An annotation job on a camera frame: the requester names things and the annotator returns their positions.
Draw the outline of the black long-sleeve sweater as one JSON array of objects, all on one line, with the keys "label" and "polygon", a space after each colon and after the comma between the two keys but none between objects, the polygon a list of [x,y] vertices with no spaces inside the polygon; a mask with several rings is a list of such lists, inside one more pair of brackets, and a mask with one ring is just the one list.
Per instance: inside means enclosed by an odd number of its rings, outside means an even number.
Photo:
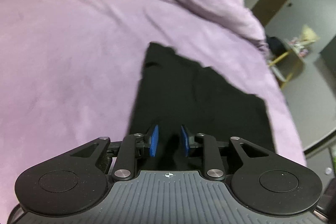
[{"label": "black long-sleeve sweater", "polygon": [[179,56],[170,47],[151,43],[133,106],[129,133],[158,128],[154,157],[140,160],[145,170],[199,169],[182,147],[182,128],[226,142],[241,137],[274,151],[265,102],[237,89],[210,67]]}]

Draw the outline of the dark clothes on chair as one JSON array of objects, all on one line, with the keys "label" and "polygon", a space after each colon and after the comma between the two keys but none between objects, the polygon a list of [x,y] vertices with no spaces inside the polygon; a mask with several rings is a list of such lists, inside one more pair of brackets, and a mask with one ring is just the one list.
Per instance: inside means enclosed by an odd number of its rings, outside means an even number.
[{"label": "dark clothes on chair", "polygon": [[286,47],[284,46],[283,42],[276,36],[267,36],[266,42],[273,56],[279,57],[282,54],[286,53]]}]

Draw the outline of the yellow side table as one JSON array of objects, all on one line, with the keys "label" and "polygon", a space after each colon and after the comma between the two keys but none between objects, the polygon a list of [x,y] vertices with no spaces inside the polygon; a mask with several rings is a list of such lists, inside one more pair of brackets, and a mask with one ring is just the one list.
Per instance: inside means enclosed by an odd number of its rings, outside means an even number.
[{"label": "yellow side table", "polygon": [[302,72],[305,67],[305,57],[310,53],[311,45],[318,40],[319,36],[316,32],[309,26],[303,25],[299,37],[281,40],[286,47],[286,53],[276,57],[270,52],[268,68],[276,77],[281,89]]}]

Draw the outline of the purple bed blanket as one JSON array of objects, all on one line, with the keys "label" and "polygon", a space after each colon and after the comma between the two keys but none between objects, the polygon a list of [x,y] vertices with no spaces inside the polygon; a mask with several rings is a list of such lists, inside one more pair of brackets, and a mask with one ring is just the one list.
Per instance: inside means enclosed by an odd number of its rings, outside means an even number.
[{"label": "purple bed blanket", "polygon": [[24,170],[100,136],[124,137],[153,41],[262,98],[276,152],[306,163],[244,0],[1,0],[1,223]]}]

